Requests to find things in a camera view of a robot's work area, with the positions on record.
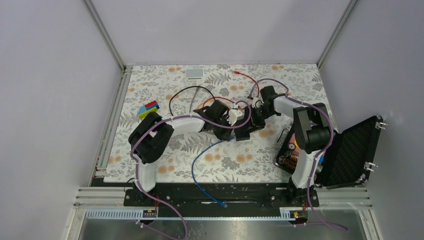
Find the black network switch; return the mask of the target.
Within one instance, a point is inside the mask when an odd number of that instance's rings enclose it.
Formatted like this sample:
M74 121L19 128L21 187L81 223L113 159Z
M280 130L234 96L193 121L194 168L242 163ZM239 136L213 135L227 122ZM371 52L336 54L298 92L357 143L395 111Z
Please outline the black network switch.
M253 126L244 125L234 129L235 139L237 142L247 141L251 138L250 134L256 130Z

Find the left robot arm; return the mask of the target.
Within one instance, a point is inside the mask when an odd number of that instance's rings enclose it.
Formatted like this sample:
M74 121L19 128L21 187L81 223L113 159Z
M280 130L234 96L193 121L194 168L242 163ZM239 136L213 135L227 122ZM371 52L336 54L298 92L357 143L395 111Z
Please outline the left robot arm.
M229 141L236 122L243 116L239 106L229 108L219 100L188 115L163 119L156 112L147 114L128 137L130 156L136 162L135 184L141 187L136 192L136 199L144 206L154 202L155 162L162 156L172 137L211 131L219 140Z

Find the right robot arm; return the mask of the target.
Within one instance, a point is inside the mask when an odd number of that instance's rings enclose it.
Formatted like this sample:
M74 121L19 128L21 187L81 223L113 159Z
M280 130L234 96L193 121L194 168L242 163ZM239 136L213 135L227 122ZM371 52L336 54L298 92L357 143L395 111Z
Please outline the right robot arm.
M286 115L293 119L291 128L300 151L286 198L291 205L299 206L310 195L318 161L334 138L327 108L323 103L309 104L293 99L287 93L277 94L271 85L261 89L260 96L261 106L253 102L244 108L245 116L240 120L243 126L234 131L236 140L248 140L252 132L265 127L265 120L271 116Z

